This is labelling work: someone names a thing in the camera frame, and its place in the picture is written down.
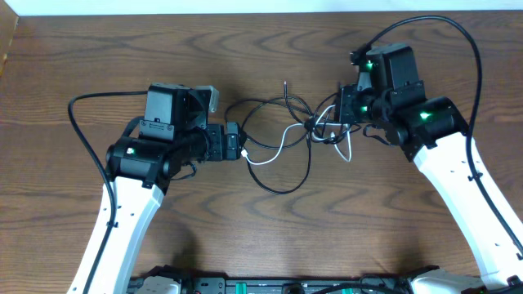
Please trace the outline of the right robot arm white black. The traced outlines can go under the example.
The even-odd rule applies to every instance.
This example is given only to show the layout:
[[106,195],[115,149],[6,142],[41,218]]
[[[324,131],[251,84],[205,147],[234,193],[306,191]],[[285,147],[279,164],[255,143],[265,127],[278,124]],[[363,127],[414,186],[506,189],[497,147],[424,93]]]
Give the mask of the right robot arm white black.
[[413,50],[404,43],[351,53],[357,83],[341,88],[336,118],[368,123],[431,182],[472,250],[479,277],[438,267],[409,277],[413,293],[520,293],[522,223],[467,138],[469,126],[447,97],[428,99]]

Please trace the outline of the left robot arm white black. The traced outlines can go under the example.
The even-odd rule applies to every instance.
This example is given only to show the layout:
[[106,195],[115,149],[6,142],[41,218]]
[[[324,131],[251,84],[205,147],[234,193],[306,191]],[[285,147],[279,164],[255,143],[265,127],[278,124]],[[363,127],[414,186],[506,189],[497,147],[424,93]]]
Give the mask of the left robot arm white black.
[[183,167],[237,160],[240,127],[211,124],[213,86],[153,83],[145,113],[133,118],[106,152],[94,157],[104,181],[101,206],[71,293],[124,293],[146,230]]

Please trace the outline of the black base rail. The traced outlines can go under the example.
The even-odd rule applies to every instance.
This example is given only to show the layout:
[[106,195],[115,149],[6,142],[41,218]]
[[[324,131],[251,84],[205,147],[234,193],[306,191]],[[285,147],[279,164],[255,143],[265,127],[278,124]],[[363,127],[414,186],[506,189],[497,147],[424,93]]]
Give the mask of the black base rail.
[[230,277],[220,272],[157,266],[133,278],[127,293],[285,294],[285,293],[521,293],[522,281],[488,289],[481,278],[460,276],[436,265],[406,275],[364,274],[360,277]]

